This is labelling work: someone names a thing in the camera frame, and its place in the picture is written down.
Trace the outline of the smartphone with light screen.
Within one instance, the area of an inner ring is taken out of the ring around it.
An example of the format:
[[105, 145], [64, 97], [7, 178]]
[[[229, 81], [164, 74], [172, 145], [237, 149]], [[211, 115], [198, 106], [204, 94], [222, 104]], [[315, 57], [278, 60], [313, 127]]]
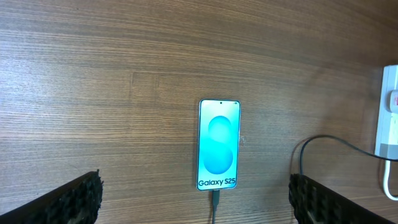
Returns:
[[199, 104], [198, 190], [232, 189], [237, 184], [241, 104], [203, 99]]

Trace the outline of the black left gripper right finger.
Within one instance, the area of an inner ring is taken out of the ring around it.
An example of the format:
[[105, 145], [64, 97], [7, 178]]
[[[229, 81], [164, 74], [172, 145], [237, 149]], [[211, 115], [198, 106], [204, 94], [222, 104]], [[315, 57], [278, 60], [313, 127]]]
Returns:
[[289, 202], [299, 224], [393, 224], [305, 175], [290, 176]]

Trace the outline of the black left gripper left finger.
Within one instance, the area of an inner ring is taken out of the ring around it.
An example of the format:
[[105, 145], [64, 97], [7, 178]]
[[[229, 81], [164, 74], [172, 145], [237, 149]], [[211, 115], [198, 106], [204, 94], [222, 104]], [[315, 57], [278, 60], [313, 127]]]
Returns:
[[1, 215], [1, 223], [94, 224], [102, 196], [103, 181], [99, 171], [91, 171]]

